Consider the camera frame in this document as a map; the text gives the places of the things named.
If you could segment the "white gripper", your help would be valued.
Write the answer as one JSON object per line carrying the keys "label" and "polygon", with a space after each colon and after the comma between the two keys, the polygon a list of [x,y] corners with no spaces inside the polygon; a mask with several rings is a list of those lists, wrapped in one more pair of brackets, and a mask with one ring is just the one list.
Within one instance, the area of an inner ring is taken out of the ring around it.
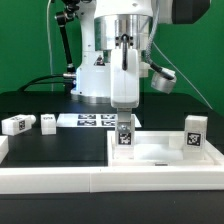
{"label": "white gripper", "polygon": [[122,69],[122,50],[111,52],[111,106],[117,109],[117,130],[131,131],[132,109],[139,104],[139,58],[136,49],[127,52],[127,69]]}

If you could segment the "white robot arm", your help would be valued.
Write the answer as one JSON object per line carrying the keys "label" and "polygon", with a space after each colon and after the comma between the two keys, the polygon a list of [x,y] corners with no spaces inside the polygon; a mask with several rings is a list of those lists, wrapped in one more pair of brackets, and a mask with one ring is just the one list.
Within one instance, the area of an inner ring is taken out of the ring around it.
{"label": "white robot arm", "polygon": [[132,110],[139,105],[139,79],[155,72],[152,86],[169,93],[173,70],[156,64],[152,46],[159,24],[193,24],[211,0],[81,0],[82,63],[74,96],[87,102],[109,102],[117,110],[115,130],[134,130]]}

